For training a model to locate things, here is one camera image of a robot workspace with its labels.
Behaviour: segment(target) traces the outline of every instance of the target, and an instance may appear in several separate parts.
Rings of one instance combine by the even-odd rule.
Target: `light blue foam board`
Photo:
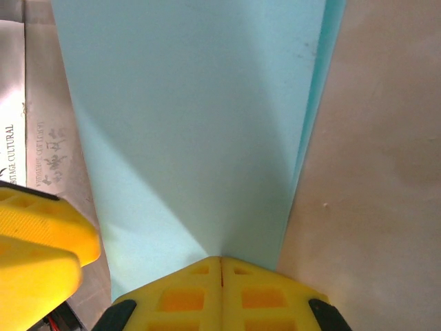
[[[114,298],[276,267],[343,2],[52,1]]]

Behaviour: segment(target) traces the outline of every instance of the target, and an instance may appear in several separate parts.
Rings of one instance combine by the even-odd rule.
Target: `red wire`
[[[58,325],[55,323],[54,319],[51,316],[48,316],[48,320],[49,320],[50,327],[54,331],[60,331],[60,329],[58,329]]]

